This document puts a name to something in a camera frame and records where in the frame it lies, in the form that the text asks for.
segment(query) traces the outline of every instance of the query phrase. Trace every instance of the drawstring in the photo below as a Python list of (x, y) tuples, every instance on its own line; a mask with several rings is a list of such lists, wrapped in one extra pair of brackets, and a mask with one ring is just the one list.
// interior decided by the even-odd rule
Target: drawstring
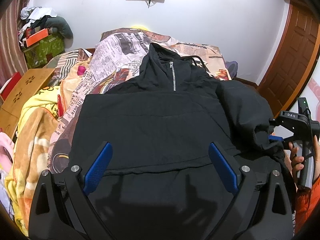
[(199, 60), (200, 60), (200, 62), (201, 62), (201, 65), (202, 65), (202, 67), (207, 71), (207, 72), (209, 72), (209, 70), (207, 69), (207, 67), (205, 66), (205, 64), (204, 64), (204, 62), (203, 62), (203, 60), (202, 60), (202, 58), (200, 58), (199, 56), (197, 56), (197, 55), (193, 55), (193, 56), (184, 56), (184, 57), (180, 57), (180, 59), (182, 59), (182, 60), (184, 60), (184, 59), (192, 59), (192, 61), (193, 61), (193, 63), (197, 66), (197, 64), (196, 64), (196, 61), (195, 61), (195, 59), (194, 58), (198, 58)]

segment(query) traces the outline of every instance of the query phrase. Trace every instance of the bolt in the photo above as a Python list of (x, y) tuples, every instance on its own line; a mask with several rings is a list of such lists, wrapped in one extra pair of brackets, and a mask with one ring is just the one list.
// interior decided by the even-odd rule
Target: bolt
[(244, 172), (249, 172), (250, 171), (250, 168), (248, 166), (242, 166), (241, 167), (241, 170), (243, 170)]
[(276, 177), (278, 177), (280, 175), (280, 172), (277, 170), (273, 170), (272, 174), (275, 175)]
[(79, 166), (78, 165), (73, 165), (72, 167), (71, 167), (71, 171), (73, 171), (73, 172), (76, 172), (76, 171), (78, 171), (79, 170)]
[(49, 171), (48, 170), (43, 170), (42, 172), (41, 172), (41, 175), (42, 176), (47, 176), (49, 174)]

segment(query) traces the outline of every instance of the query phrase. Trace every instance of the human hand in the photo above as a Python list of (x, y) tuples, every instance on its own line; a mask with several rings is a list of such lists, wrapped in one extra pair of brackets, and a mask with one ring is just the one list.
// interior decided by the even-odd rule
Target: human hand
[[(313, 177), (313, 182), (315, 182), (319, 175), (320, 175), (320, 145), (318, 143), (318, 139), (317, 136), (315, 135), (313, 138), (313, 146), (315, 149), (315, 174)], [(298, 183), (298, 178), (297, 178), (297, 172), (301, 171), (303, 169), (303, 164), (301, 164), (304, 160), (304, 157), (297, 156), (297, 152), (298, 152), (298, 147), (293, 147), (293, 144), (291, 142), (289, 142), (289, 149), (291, 151), (290, 153), (290, 160), (291, 160), (291, 166), (292, 166), (292, 176), (293, 176), (293, 180), (294, 182)]]

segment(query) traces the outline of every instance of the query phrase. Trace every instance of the orange sleeve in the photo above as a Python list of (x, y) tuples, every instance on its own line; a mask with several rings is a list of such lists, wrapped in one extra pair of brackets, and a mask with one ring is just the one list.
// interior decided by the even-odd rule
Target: orange sleeve
[(320, 199), (320, 177), (313, 184), (309, 192), (298, 191), (296, 198), (296, 227), (297, 233), (311, 215)]

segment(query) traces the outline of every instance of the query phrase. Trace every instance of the door panel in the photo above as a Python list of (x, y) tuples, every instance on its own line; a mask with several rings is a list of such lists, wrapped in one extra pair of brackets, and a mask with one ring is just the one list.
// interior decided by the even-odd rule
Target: door panel
[(307, 71), (318, 36), (319, 23), (312, 13), (295, 4), (291, 8), (282, 46), (257, 89), (274, 115), (288, 102)]

